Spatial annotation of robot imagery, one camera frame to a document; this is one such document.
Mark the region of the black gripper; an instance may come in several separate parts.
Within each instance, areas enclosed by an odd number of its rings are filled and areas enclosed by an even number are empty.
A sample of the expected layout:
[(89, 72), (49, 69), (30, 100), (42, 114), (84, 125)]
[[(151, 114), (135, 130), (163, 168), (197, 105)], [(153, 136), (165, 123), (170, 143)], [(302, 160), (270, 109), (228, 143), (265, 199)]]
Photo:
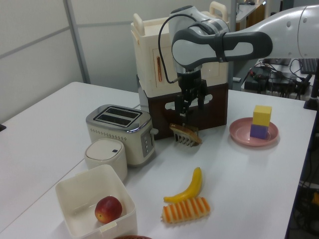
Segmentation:
[(178, 73), (178, 86), (181, 93), (175, 97), (175, 111), (177, 114), (186, 114), (186, 104), (197, 99), (198, 109), (204, 108), (204, 100), (207, 95), (207, 83), (201, 78), (201, 71), (193, 73)]

